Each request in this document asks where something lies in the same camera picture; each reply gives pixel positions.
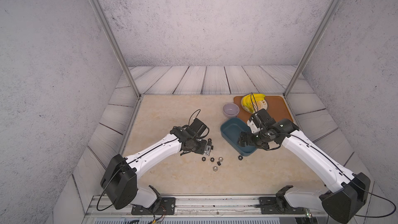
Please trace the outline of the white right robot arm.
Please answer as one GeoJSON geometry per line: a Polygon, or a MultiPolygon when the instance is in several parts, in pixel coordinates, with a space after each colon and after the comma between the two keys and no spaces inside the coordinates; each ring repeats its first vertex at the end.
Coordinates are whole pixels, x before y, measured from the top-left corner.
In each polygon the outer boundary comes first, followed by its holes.
{"type": "Polygon", "coordinates": [[[250,131],[242,132],[237,144],[269,150],[269,143],[290,150],[323,181],[324,189],[300,189],[286,186],[277,194],[277,204],[287,207],[325,211],[332,219],[347,224],[366,204],[370,179],[363,173],[354,174],[336,162],[306,137],[289,119],[279,122],[249,120],[250,131]]]}

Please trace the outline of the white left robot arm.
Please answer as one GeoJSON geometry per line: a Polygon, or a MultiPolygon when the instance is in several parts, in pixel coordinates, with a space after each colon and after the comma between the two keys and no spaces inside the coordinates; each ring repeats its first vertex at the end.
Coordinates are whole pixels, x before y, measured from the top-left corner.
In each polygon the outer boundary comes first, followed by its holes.
{"type": "Polygon", "coordinates": [[[139,179],[176,153],[208,155],[212,148],[211,142],[206,139],[208,134],[209,127],[204,124],[174,126],[163,139],[136,154],[127,157],[115,155],[100,181],[103,189],[100,197],[108,196],[112,202],[110,206],[115,209],[132,204],[156,214],[161,209],[162,197],[153,186],[139,186],[139,179]]]}

